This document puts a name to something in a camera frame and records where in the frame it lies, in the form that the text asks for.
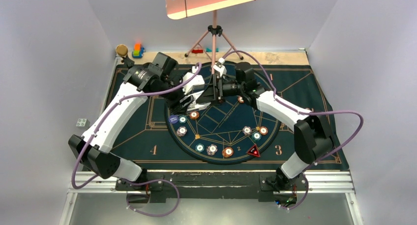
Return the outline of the blue small blind button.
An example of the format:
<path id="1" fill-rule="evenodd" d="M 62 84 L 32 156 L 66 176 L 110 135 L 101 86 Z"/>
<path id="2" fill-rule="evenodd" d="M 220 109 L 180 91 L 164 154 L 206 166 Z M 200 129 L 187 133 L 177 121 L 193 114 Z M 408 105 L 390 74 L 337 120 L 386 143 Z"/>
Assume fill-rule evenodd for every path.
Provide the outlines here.
<path id="1" fill-rule="evenodd" d="M 179 116 L 176 114 L 170 115 L 168 121 L 170 124 L 176 124 L 179 121 Z"/>

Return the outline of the purple chips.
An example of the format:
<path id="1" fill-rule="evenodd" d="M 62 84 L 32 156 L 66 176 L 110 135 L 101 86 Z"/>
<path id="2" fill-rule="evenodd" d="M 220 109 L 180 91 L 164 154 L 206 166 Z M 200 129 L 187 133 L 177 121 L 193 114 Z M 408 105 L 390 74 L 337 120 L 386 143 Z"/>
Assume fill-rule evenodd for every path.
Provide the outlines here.
<path id="1" fill-rule="evenodd" d="M 252 134 L 252 129 L 249 126 L 245 126 L 243 127 L 242 132 L 245 136 L 249 136 Z"/>
<path id="2" fill-rule="evenodd" d="M 186 133 L 187 133 L 187 128 L 186 128 L 186 127 L 184 127 L 184 126 L 179 127 L 179 128 L 177 129 L 177 131 L 176 131 L 176 134 L 177 134 L 177 136 L 179 136 L 179 137 L 183 137 L 183 136 L 185 136 L 185 135 L 186 135 Z"/>

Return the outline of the green poker chip stack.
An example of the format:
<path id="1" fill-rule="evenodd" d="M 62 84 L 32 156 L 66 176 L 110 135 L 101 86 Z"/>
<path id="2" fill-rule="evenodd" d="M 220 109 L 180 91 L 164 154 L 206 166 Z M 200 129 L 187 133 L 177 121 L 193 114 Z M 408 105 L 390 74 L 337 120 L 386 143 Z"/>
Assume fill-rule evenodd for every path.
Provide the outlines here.
<path id="1" fill-rule="evenodd" d="M 195 151 L 201 153 L 205 150 L 205 146 L 201 143 L 198 143 L 195 145 Z"/>

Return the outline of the purple white poker chip stack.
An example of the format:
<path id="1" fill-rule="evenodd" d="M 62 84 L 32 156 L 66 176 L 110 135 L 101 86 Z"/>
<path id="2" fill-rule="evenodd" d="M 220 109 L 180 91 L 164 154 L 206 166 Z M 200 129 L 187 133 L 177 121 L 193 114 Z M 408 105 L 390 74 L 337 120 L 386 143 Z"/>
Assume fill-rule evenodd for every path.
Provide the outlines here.
<path id="1" fill-rule="evenodd" d="M 211 144 L 207 147 L 207 154 L 213 156 L 217 152 L 218 148 L 216 145 Z"/>

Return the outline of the orange poker chip stack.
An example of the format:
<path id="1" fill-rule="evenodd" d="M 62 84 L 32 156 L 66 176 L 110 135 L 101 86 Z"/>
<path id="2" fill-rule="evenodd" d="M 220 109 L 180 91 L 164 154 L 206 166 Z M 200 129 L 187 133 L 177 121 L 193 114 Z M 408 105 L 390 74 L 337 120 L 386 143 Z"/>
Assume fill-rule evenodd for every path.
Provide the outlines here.
<path id="1" fill-rule="evenodd" d="M 234 154 L 234 150 L 231 147 L 226 147 L 222 150 L 222 156 L 224 158 L 229 158 Z"/>

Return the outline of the red triangle dealer marker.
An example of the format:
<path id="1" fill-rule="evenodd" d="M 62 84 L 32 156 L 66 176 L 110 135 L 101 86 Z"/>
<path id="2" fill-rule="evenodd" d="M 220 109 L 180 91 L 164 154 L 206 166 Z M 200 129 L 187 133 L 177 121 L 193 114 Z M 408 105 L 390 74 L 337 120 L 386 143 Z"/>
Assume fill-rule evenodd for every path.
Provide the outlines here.
<path id="1" fill-rule="evenodd" d="M 246 153 L 250 156 L 254 156 L 258 158 L 261 156 L 257 144 L 254 144 L 253 146 L 251 146 Z"/>

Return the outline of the blue playing card deck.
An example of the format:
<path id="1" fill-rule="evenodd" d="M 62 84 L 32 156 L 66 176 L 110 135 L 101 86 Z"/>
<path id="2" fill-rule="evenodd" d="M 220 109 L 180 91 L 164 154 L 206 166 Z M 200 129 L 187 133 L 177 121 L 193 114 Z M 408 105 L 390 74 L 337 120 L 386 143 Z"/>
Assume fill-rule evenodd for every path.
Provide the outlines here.
<path id="1" fill-rule="evenodd" d="M 198 103 L 197 99 L 203 94 L 203 90 L 189 94 L 186 96 L 186 98 L 189 98 L 191 102 L 188 104 L 186 108 L 186 113 L 189 114 L 191 112 L 197 112 L 201 110 L 205 110 L 207 107 L 211 105 L 210 102 L 202 102 Z"/>

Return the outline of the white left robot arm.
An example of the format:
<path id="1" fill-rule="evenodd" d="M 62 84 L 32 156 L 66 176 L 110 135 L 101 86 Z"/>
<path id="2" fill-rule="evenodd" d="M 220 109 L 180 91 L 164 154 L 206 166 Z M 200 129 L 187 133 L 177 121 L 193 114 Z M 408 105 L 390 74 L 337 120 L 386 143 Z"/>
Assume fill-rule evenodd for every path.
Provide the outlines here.
<path id="1" fill-rule="evenodd" d="M 71 176 L 73 188 L 81 186 L 75 182 L 79 165 L 87 167 L 96 177 L 107 179 L 118 177 L 127 181 L 134 190 L 146 186 L 146 169 L 132 160 L 127 160 L 111 151 L 121 130 L 150 96 L 162 96 L 174 111 L 187 112 L 195 103 L 195 97 L 189 95 L 193 87 L 204 84 L 200 75 L 202 64 L 196 63 L 185 75 L 171 77 L 171 71 L 177 61 L 164 53 L 157 53 L 152 62 L 135 64 L 129 57 L 123 62 L 128 72 L 123 78 L 119 90 L 101 116 L 81 136 L 72 135 L 68 145 L 76 157 Z"/>

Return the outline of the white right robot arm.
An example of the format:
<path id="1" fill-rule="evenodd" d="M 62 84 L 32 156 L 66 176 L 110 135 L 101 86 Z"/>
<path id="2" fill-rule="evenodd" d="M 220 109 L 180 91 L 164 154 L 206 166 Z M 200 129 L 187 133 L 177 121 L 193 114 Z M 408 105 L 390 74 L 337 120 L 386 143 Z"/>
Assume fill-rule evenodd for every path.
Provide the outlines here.
<path id="1" fill-rule="evenodd" d="M 192 94 L 189 111 L 204 110 L 228 96 L 241 96 L 244 103 L 276 118 L 294 133 L 294 153 L 277 170 L 276 183 L 282 189 L 294 185 L 296 177 L 319 158 L 334 149 L 333 134 L 324 114 L 303 109 L 276 95 L 276 89 L 267 90 L 255 78 L 248 62 L 235 65 L 235 78 L 225 73 L 223 60 L 214 65 L 214 76 L 207 88 Z"/>

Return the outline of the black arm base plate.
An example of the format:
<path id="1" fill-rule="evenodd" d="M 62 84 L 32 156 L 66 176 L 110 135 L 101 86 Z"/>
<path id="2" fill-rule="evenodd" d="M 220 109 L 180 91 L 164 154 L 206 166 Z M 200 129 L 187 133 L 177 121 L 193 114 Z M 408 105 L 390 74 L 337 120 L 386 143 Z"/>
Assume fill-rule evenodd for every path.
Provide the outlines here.
<path id="1" fill-rule="evenodd" d="M 136 186 L 117 179 L 115 190 L 150 196 L 151 203 L 164 203 L 168 198 L 256 199 L 259 202 L 301 199 L 307 181 L 301 176 L 279 187 L 275 170 L 149 170 Z"/>

